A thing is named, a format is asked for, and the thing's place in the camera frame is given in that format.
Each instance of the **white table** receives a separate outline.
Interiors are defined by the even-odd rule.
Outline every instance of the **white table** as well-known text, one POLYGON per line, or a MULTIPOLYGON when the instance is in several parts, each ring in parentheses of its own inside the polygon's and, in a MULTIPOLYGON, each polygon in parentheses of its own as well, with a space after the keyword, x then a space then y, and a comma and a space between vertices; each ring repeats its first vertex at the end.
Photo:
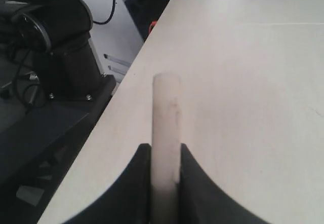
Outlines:
POLYGON ((151 139, 154 74, 183 80, 186 143, 271 223, 324 223, 324 0, 171 0, 39 224, 95 201, 151 139))

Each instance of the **table surface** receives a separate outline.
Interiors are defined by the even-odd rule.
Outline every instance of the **table surface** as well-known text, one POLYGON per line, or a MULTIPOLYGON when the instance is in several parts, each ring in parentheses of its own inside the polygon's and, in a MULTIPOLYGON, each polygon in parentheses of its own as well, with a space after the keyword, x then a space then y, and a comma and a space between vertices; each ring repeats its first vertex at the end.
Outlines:
POLYGON ((271 223, 324 223, 324 0, 171 0, 39 224, 62 223, 151 141, 152 78, 183 81, 182 142, 271 223))

